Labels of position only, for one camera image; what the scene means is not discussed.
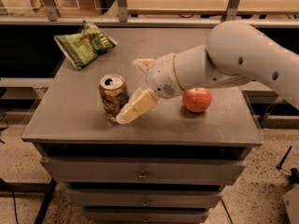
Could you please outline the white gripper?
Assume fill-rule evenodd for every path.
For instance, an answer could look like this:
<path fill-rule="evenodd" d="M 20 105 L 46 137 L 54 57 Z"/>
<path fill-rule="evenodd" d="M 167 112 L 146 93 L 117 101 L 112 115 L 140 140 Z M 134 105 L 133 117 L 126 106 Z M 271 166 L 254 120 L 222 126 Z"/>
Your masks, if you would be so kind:
<path fill-rule="evenodd" d="M 116 117 L 119 124 L 130 123 L 149 112 L 158 104 L 159 96 L 170 99 L 183 93 L 176 78 L 174 60 L 174 53 L 166 54 L 156 60 L 151 58 L 133 60 L 136 68 L 144 73 L 147 72 L 146 80 L 151 89 L 138 88 L 134 91 L 129 102 Z"/>

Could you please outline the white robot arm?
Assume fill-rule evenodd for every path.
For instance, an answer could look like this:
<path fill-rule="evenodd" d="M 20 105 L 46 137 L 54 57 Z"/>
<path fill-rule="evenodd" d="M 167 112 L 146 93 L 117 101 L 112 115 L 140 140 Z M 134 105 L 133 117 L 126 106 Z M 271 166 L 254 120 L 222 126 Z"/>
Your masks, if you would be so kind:
<path fill-rule="evenodd" d="M 127 124 L 149 112 L 158 100 L 193 88 L 229 88 L 256 80 L 299 108 L 299 55 L 281 47 L 249 24 L 225 21 L 205 45 L 157 59 L 136 59 L 149 87 L 135 90 L 116 121 Z"/>

